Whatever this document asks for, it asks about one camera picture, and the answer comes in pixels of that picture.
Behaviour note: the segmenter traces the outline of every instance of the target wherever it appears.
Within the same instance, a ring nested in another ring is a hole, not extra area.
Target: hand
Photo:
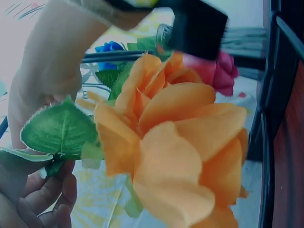
[[[67,162],[58,176],[46,180],[37,171],[44,165],[0,153],[0,227],[72,227],[70,213],[77,197],[74,163]],[[54,203],[52,211],[43,213]]]

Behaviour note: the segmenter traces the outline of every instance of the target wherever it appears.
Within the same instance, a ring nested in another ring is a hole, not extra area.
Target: pink rose
[[[225,96],[233,95],[234,79],[239,76],[233,57],[220,51],[216,61],[208,61],[192,55],[184,54],[185,67],[195,70],[207,85]]]

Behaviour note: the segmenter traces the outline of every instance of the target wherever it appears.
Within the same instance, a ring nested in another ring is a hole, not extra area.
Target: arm
[[[25,147],[20,130],[48,99],[78,91],[81,59],[107,30],[107,25],[81,9],[61,0],[49,1],[28,38],[10,89],[8,120],[13,148]]]

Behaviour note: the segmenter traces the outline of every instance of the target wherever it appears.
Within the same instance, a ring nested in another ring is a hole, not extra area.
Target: black object
[[[168,47],[207,60],[219,54],[227,15],[201,0],[159,0],[153,8],[136,8],[123,0],[106,0],[122,11],[170,7],[175,16]]]

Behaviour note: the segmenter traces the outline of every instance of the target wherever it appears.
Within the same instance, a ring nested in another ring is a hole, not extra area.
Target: wooden panel
[[[273,228],[304,227],[304,65],[299,63],[284,119],[274,139]]]

